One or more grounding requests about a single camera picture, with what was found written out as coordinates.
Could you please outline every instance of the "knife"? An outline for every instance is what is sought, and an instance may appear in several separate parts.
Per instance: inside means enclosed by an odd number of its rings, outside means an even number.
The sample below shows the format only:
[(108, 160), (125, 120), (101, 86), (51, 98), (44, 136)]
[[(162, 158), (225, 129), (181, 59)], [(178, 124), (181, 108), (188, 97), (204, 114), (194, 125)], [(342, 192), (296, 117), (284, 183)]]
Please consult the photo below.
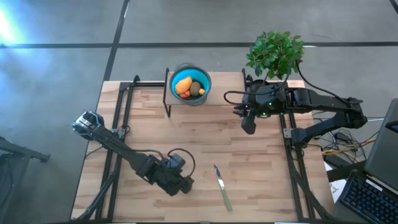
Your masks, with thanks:
[(223, 179), (221, 178), (220, 171), (218, 170), (216, 165), (214, 165), (214, 171), (216, 172), (218, 185), (220, 186), (221, 193), (223, 194), (223, 198), (224, 198), (224, 203), (225, 203), (226, 209), (228, 211), (232, 211), (231, 202), (229, 202), (228, 196), (227, 196), (226, 191), (225, 191), (225, 185), (224, 185)]

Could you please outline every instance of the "blue bowl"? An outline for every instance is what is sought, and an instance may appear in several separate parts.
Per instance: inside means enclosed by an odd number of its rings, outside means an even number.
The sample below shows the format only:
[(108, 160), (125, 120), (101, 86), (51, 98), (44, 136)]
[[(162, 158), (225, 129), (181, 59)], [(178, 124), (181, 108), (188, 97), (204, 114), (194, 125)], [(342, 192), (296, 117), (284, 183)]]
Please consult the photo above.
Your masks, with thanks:
[[(203, 89), (205, 90), (205, 94), (195, 100), (186, 100), (182, 99), (177, 92), (175, 91), (175, 86), (176, 84), (183, 80), (184, 78), (191, 77), (192, 80), (195, 80), (196, 82), (199, 82), (202, 86)], [(176, 69), (175, 72), (173, 73), (172, 77), (170, 78), (170, 89), (173, 93), (173, 95), (178, 98), (179, 100), (186, 102), (186, 104), (190, 106), (197, 106), (202, 103), (204, 103), (207, 99), (207, 95), (210, 92), (211, 89), (211, 79), (209, 74), (204, 71), (201, 68), (198, 68), (194, 66), (194, 64), (191, 63), (184, 63), (182, 65), (179, 65)]]

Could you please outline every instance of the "computer monitor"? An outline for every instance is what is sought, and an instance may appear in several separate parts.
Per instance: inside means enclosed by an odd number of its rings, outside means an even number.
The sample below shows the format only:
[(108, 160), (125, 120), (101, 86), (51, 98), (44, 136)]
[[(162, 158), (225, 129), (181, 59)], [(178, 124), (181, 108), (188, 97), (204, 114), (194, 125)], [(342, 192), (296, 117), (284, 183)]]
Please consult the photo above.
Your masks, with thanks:
[(364, 170), (398, 191), (398, 98), (391, 101)]

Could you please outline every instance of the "butcher block tabletop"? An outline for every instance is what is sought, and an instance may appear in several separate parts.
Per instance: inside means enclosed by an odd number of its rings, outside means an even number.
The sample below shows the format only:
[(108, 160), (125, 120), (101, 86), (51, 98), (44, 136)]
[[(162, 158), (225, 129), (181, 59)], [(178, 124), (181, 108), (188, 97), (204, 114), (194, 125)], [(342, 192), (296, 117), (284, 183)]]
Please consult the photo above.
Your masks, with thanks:
[[(288, 83), (291, 87), (304, 87), (303, 81)], [(113, 121), (119, 84), (104, 82), (99, 98), (97, 112), (104, 117), (108, 129)], [(178, 147), (189, 150), (197, 163), (192, 190), (171, 197), (156, 184), (149, 185), (138, 177), (123, 160), (114, 222), (297, 220), (278, 116), (256, 119), (256, 133), (248, 135), (241, 128), (241, 118), (232, 114), (232, 106), (175, 106), (172, 117), (168, 118), (162, 103), (163, 92), (162, 87), (134, 88), (128, 123), (131, 131), (126, 144), (133, 149), (156, 149), (165, 155)], [(295, 118), (298, 127), (313, 124), (310, 113), (295, 114)], [(98, 142), (91, 141), (87, 153), (98, 147)], [(193, 168), (191, 158), (184, 152), (176, 152), (187, 162), (182, 173), (185, 176)], [(98, 193), (105, 158), (106, 150), (100, 149), (85, 159), (72, 218), (81, 215)], [(304, 161), (312, 192), (332, 212), (333, 199), (319, 148), (307, 147)], [(223, 177), (231, 212), (225, 207), (213, 165)], [(301, 202), (305, 210), (302, 192)]]

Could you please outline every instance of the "keyboard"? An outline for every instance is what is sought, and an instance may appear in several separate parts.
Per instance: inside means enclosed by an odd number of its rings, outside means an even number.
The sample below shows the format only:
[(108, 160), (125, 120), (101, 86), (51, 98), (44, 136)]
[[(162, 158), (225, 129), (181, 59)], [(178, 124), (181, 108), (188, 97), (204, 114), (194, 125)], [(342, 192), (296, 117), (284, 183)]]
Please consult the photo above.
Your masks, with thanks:
[(398, 224), (398, 196), (352, 172), (339, 201), (372, 223)]

